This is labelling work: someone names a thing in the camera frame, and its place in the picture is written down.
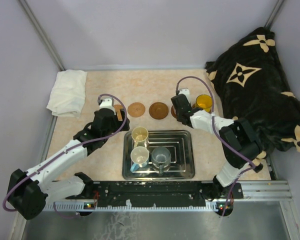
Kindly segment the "dark wooden coaster front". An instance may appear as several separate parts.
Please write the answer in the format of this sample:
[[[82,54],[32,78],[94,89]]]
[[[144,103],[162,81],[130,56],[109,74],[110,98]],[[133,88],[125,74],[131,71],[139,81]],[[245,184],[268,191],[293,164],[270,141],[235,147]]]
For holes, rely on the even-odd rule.
[[[170,112],[171,112],[171,115],[176,119],[177,115],[176,115],[174,106],[171,107]]]

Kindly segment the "dark wooden coaster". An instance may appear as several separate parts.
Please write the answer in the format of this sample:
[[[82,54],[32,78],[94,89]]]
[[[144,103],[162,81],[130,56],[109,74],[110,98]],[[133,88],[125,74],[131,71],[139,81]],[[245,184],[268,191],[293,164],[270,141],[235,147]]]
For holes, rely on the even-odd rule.
[[[163,102],[155,102],[149,107],[149,114],[153,119],[162,120],[169,113],[168,106]]]
[[[174,106],[171,107],[170,112],[171,112],[171,115],[176,119],[177,115],[176,115]]]

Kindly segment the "woven coaster frilled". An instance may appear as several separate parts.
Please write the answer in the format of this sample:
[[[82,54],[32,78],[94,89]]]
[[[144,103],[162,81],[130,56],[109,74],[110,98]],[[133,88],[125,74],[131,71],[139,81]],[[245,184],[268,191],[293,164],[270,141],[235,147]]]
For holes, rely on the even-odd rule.
[[[114,105],[114,110],[116,112],[116,116],[117,116],[117,119],[122,122],[123,121],[123,117],[122,117],[122,114],[121,114],[121,110],[123,109],[123,106],[121,104],[115,104]]]

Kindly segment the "dark wooden coaster back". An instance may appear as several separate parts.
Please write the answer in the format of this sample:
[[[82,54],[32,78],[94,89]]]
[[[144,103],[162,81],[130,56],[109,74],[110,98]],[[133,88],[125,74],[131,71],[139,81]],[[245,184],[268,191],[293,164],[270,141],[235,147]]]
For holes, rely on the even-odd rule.
[[[153,119],[162,120],[169,113],[168,106],[163,102],[155,102],[149,107],[149,114]]]

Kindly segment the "woven coaster smooth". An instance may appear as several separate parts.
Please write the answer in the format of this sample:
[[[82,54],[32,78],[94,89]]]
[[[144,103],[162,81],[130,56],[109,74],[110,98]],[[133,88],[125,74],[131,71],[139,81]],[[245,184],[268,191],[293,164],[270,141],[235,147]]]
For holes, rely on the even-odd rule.
[[[146,108],[141,102],[133,102],[128,106],[127,111],[131,117],[138,118],[145,113]]]

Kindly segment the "cream yellow cup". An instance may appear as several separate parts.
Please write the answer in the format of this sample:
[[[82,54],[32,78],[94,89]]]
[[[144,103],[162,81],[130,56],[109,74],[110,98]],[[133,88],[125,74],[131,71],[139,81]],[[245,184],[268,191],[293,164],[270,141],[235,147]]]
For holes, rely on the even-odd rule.
[[[133,140],[133,147],[144,147],[149,148],[149,132],[146,128],[138,126],[134,128],[131,132],[131,137]]]

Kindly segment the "white cup blue handle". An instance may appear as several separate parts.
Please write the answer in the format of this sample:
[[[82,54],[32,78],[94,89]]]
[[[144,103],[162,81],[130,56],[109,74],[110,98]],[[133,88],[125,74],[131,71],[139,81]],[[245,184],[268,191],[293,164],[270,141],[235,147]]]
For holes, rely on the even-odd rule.
[[[133,162],[130,171],[134,172],[139,168],[144,168],[148,165],[150,153],[146,147],[137,146],[130,153],[130,159]]]

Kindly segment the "grey cup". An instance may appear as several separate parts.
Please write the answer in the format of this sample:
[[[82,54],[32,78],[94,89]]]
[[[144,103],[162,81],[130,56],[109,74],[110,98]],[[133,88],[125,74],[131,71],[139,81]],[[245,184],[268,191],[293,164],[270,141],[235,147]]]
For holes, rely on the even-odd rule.
[[[170,167],[171,160],[172,155],[166,147],[156,147],[151,153],[152,165],[158,169],[159,175],[162,175]]]

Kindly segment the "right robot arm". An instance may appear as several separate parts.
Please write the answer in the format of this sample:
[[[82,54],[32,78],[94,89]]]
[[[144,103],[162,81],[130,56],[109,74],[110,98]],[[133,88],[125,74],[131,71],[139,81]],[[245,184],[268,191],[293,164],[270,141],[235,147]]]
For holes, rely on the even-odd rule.
[[[231,192],[231,185],[245,171],[256,168],[253,160],[262,152],[256,133],[244,118],[227,119],[198,107],[192,108],[184,94],[172,97],[171,102],[178,122],[215,134],[221,141],[226,161],[220,172],[214,176],[211,187],[205,192],[209,200],[225,198]]]

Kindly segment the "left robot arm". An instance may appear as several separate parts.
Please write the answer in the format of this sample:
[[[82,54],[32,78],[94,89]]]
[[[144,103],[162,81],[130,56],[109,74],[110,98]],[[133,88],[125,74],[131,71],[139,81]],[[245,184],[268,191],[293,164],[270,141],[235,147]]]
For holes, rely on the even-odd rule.
[[[100,108],[95,111],[93,121],[53,156],[26,171],[15,170],[10,175],[2,206],[10,203],[13,211],[31,220],[47,204],[72,196],[91,197],[94,192],[93,181],[84,173],[76,173],[62,181],[57,181],[56,177],[102,148],[110,137],[130,129],[127,110],[122,107],[119,111],[122,120],[118,119],[115,110]]]

